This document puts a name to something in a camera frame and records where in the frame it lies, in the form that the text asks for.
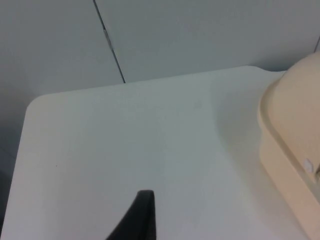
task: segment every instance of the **white table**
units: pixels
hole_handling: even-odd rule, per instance
[[[2,240],[103,240],[138,190],[158,240],[306,240],[259,163],[252,66],[45,95],[27,109]]]

